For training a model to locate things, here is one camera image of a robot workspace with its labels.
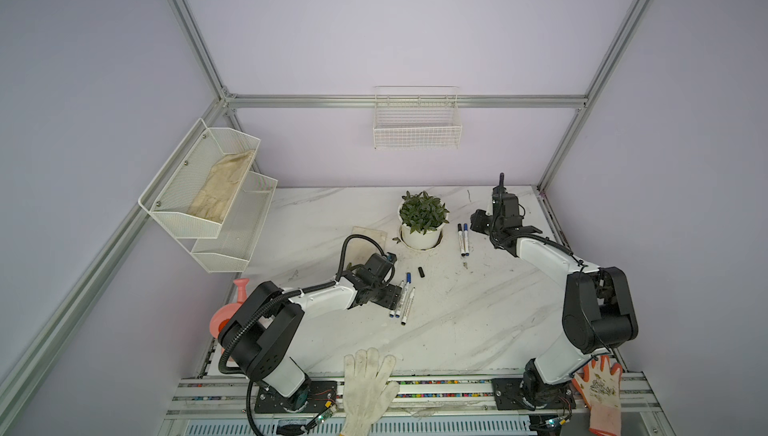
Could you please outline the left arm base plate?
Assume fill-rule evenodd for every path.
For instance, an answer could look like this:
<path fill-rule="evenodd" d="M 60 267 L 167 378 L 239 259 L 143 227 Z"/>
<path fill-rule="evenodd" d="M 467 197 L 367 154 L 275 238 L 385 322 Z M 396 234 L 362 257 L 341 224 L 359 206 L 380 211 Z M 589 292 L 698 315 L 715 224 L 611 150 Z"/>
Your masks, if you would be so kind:
<path fill-rule="evenodd" d="M 285 397 L 271 386 L 262 386 L 253 396 L 256 414 L 319 413 L 337 399 L 338 383 L 309 380 L 296 393 Z"/>

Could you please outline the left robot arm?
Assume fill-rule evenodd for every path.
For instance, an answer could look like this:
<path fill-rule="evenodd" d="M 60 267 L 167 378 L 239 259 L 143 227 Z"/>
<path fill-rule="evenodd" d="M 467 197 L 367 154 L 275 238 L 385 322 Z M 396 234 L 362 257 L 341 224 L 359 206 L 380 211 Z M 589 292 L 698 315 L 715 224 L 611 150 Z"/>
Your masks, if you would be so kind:
<path fill-rule="evenodd" d="M 395 262 L 391 252 L 375 253 L 365 263 L 314 286 L 284 289 L 272 281 L 259 284 L 219 330 L 223 352 L 218 371 L 264 383 L 286 399 L 306 395 L 310 378 L 288 356 L 300 324 L 368 304 L 393 309 L 402 293 L 391 283 Z"/>

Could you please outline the white marker blue tip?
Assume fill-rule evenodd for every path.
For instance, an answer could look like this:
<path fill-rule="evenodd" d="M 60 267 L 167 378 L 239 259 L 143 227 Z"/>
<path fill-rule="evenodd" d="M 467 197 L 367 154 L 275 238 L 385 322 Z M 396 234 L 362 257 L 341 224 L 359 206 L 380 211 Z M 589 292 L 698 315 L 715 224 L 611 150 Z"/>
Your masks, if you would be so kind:
<path fill-rule="evenodd" d="M 393 306 L 389 312 L 390 318 L 396 318 L 398 316 L 398 310 L 399 310 L 400 302 L 401 302 L 405 287 L 406 287 L 406 282 L 401 281 L 400 284 L 398 285 L 397 294 L 395 295 L 395 298 L 393 300 Z"/>
<path fill-rule="evenodd" d="M 396 309 L 395 309 L 395 317 L 396 318 L 400 318 L 401 317 L 401 314 L 402 314 L 404 306 L 405 306 L 406 298 L 408 296 L 408 292 L 409 292 L 409 290 L 411 288 L 411 283 L 412 283 L 412 274 L 410 272 L 407 272 L 405 280 L 401 284 L 400 298 L 398 300 L 398 303 L 397 303 L 397 306 L 396 306 Z"/>

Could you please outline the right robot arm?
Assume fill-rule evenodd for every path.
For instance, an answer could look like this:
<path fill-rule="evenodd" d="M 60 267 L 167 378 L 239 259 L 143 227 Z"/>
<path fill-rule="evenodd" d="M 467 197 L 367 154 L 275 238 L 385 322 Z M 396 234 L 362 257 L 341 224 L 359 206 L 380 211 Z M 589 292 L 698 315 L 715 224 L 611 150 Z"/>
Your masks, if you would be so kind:
<path fill-rule="evenodd" d="M 561 334 L 525 366 L 519 393 L 530 409 L 547 406 L 597 357 L 637 337 L 639 326 L 624 271 L 587 262 L 524 223 L 519 198 L 504 185 L 492 190 L 491 210 L 476 210 L 470 229 L 543 272 L 563 290 Z"/>

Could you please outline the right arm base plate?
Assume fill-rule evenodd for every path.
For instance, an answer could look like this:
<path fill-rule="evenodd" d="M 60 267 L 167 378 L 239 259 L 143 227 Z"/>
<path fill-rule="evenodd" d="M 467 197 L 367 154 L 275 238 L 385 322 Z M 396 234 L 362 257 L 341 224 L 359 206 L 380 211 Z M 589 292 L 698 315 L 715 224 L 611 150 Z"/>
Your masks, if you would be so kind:
<path fill-rule="evenodd" d="M 566 384 L 547 385 L 524 378 L 494 378 L 492 395 L 498 410 L 570 410 L 572 389 Z"/>

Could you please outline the white marker blue cap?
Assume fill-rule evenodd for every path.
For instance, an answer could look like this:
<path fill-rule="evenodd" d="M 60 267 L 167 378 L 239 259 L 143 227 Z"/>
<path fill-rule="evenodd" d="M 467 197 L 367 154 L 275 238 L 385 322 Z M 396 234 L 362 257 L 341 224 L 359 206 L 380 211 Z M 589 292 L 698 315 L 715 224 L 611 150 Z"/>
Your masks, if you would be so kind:
<path fill-rule="evenodd" d="M 470 254 L 470 247 L 469 247 L 469 225 L 468 225 L 468 223 L 464 223 L 463 224 L 462 239 L 463 239 L 463 249 L 464 249 L 463 255 L 466 257 L 466 256 L 469 256 L 469 254 Z"/>

